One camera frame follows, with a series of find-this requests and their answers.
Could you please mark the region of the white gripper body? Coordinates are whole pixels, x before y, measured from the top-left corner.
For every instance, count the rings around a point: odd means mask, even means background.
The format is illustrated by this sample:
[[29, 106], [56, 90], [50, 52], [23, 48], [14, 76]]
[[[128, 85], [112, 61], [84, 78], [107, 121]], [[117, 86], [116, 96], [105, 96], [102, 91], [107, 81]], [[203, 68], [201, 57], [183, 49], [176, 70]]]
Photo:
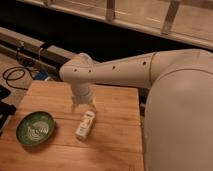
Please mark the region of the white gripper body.
[[73, 83], [71, 90], [72, 101], [75, 105], [91, 104], [93, 102], [93, 93], [89, 83]]

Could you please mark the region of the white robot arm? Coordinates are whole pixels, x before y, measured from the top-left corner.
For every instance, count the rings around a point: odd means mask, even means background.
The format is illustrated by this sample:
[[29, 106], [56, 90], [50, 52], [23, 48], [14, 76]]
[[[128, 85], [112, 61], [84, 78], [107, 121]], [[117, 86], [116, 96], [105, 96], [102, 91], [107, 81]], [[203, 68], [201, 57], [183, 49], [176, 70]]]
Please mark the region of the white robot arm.
[[158, 51], [102, 63], [80, 53], [59, 73], [76, 104], [92, 101], [92, 83], [149, 90], [146, 171], [213, 171], [213, 52]]

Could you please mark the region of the clear gripper finger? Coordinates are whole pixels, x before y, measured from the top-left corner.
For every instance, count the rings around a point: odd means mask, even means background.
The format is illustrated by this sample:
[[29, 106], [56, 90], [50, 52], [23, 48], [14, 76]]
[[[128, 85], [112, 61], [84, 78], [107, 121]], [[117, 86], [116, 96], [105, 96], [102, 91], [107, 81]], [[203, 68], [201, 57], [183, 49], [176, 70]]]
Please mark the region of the clear gripper finger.
[[75, 110], [77, 109], [77, 106], [78, 106], [77, 104], [72, 104], [71, 105], [71, 112], [72, 113], [75, 113]]
[[92, 111], [97, 112], [97, 108], [96, 108], [95, 104], [93, 103], [93, 101], [89, 102], [89, 106]]

